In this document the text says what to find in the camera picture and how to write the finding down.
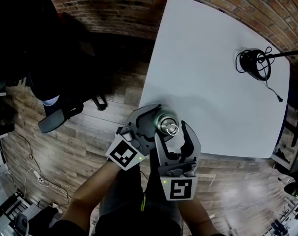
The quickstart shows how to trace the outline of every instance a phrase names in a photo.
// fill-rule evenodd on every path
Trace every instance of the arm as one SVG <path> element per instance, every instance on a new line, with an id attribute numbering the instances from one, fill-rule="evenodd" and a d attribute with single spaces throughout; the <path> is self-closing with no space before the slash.
<path id="1" fill-rule="evenodd" d="M 193 236 L 211 236 L 219 233 L 196 196 L 193 200 L 180 201 L 178 206 Z"/>
<path id="2" fill-rule="evenodd" d="M 106 162 L 76 190 L 61 219 L 77 224 L 88 233 L 91 213 L 105 196 L 119 171 L 118 165 Z"/>

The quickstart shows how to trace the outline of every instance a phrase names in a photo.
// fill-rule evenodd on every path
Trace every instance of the metal ring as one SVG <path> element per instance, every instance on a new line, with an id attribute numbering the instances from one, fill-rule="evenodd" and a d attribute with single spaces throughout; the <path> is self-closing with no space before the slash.
<path id="1" fill-rule="evenodd" d="M 172 135 L 172 134 L 169 132 L 169 129 L 168 129 L 168 128 L 167 128 L 167 132 L 168 132 L 168 134 L 169 134 L 170 136 L 176 136 L 176 135 L 179 133 L 179 127 L 178 127 L 177 125 L 175 125 L 175 124 L 171 124 L 171 125 L 173 125 L 173 126 L 175 126 L 176 128 L 178 128 L 177 133 L 174 134 L 174 135 Z"/>

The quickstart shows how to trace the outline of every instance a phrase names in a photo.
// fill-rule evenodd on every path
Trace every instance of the metal cylinder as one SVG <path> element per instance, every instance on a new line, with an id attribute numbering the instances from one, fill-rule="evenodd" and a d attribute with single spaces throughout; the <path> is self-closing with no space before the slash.
<path id="1" fill-rule="evenodd" d="M 174 112 L 160 109 L 154 117 L 154 126 L 165 135 L 175 136 L 179 132 L 179 121 Z"/>

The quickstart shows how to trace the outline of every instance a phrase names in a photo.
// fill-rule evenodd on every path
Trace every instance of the white table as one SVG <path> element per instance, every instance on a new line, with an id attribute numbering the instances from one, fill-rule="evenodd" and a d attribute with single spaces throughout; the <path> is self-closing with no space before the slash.
<path id="1" fill-rule="evenodd" d="M 270 157 L 284 118 L 289 62 L 277 58 L 268 85 L 235 69 L 245 49 L 275 47 L 232 17 L 192 0 L 168 0 L 140 107 L 161 103 L 196 132 L 203 153 Z M 180 135 L 167 145 L 180 148 Z"/>

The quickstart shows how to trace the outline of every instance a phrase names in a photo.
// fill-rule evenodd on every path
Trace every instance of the brick wall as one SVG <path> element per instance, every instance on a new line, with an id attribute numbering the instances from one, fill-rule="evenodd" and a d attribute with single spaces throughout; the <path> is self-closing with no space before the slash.
<path id="1" fill-rule="evenodd" d="M 89 31 L 155 39 L 166 0 L 52 0 Z M 298 49 L 298 0 L 196 0 L 240 20 L 281 51 Z M 290 58 L 298 77 L 298 56 Z"/>

